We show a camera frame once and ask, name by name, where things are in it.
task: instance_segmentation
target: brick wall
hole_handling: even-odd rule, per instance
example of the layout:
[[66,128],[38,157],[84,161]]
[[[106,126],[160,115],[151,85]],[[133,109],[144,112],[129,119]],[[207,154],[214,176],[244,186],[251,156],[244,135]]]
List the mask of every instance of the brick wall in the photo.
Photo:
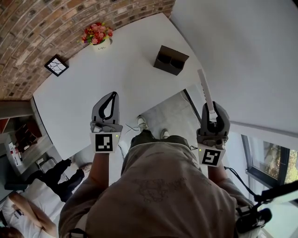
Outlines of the brick wall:
[[51,74],[55,54],[68,60],[86,45],[86,26],[113,29],[156,14],[170,16],[175,0],[0,0],[0,100],[29,100]]

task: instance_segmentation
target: t-shirt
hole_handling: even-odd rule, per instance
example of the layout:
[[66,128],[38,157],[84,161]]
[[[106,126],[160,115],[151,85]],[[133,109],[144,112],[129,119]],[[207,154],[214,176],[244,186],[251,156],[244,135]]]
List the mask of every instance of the t-shirt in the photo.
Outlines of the t-shirt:
[[[22,194],[25,198],[39,207],[51,220],[60,213],[64,203],[45,183],[35,179]],[[14,203],[7,197],[2,212],[7,224],[19,230],[24,238],[52,238],[44,230],[37,227],[21,211],[16,211]]]
[[[230,179],[213,183],[181,144],[137,145],[104,192],[86,179],[63,207],[59,235],[88,214],[88,237],[234,237],[237,207],[252,205]],[[253,237],[256,231],[246,237]]]

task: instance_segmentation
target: window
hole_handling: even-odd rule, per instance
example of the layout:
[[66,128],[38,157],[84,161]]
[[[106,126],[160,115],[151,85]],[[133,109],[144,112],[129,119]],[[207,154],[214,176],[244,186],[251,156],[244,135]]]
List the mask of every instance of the window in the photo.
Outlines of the window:
[[251,178],[268,188],[298,180],[297,151],[244,135],[242,141]]

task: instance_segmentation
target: white stick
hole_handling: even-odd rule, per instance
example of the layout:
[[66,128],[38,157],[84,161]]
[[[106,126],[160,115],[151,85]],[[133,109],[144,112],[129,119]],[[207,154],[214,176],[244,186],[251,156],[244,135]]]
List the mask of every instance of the white stick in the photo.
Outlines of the white stick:
[[211,98],[211,95],[210,95],[208,83],[207,83],[207,80],[206,80],[205,75],[203,73],[203,70],[199,69],[197,72],[198,72],[200,80],[201,80],[201,84],[202,84],[202,87],[203,87],[203,92],[204,92],[204,96],[205,96],[205,99],[206,99],[206,102],[207,102],[209,114],[214,114],[215,110],[214,110],[214,107],[213,107],[213,101],[212,101],[212,98]]

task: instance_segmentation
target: white table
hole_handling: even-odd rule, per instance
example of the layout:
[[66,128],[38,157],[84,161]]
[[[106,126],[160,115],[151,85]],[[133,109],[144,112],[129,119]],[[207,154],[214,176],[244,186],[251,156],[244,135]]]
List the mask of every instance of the white table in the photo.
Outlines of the white table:
[[[178,76],[153,67],[161,45],[189,56]],[[92,108],[104,95],[119,94],[124,125],[199,82],[200,68],[185,39],[161,13],[116,30],[105,51],[81,50],[63,74],[46,79],[34,99],[54,146],[67,159],[90,144]]]

